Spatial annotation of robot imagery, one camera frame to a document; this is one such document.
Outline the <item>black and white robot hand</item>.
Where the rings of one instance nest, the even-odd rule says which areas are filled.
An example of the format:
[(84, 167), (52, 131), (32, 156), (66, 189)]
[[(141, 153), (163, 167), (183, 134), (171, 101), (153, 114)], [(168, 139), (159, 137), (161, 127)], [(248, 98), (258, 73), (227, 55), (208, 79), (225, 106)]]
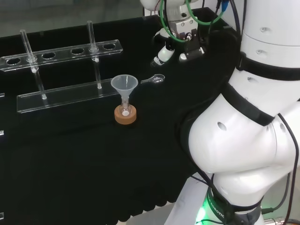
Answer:
[(151, 61), (152, 67), (165, 65), (175, 51), (179, 51), (180, 62), (191, 61), (205, 55), (206, 48), (198, 32), (198, 23), (192, 17), (170, 22), (164, 19), (163, 22), (165, 26), (154, 38), (163, 41), (164, 45)]

